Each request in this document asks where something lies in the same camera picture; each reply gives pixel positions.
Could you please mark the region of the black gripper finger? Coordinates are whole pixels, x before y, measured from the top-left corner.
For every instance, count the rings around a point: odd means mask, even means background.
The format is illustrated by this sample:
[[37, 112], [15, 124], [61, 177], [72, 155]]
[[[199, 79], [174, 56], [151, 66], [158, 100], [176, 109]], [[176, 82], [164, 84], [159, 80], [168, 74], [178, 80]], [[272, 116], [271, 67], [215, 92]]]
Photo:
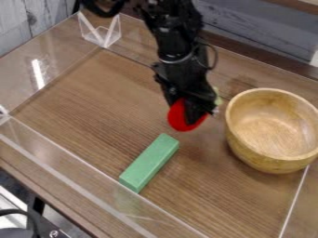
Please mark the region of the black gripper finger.
[[186, 124], [192, 126], [199, 122], [199, 119], [207, 115], [212, 114], [216, 109], [216, 104], [212, 101], [206, 101], [200, 99], [186, 99]]
[[168, 106], [171, 106], [176, 102], [176, 100], [182, 97], [179, 89], [176, 88], [176, 86], [174, 86], [172, 84], [168, 84], [167, 82], [162, 83], [160, 87], [162, 87], [167, 104]]

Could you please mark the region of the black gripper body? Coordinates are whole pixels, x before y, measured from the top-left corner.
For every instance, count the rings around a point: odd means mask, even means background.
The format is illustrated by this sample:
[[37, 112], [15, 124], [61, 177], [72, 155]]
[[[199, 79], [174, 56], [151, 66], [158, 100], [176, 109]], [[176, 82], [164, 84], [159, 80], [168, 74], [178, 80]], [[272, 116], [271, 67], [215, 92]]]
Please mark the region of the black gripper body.
[[151, 69], [155, 72], [155, 82], [159, 85], [167, 82], [176, 86], [182, 98], [212, 101], [216, 104], [216, 91], [206, 79], [207, 72], [214, 69], [208, 65], [207, 57], [194, 57], [176, 64], [155, 62]]

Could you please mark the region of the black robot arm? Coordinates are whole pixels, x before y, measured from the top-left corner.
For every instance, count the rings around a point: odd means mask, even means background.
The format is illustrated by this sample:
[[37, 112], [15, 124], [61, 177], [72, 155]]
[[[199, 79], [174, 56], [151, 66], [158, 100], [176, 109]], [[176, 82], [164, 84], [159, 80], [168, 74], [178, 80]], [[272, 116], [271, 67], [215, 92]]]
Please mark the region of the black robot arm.
[[159, 61], [151, 65], [154, 80], [168, 103], [168, 123], [187, 131], [218, 107], [218, 93], [207, 82], [214, 69], [208, 44], [200, 38], [203, 16], [191, 0], [79, 0], [99, 17], [111, 18], [128, 7], [144, 22], [155, 39]]

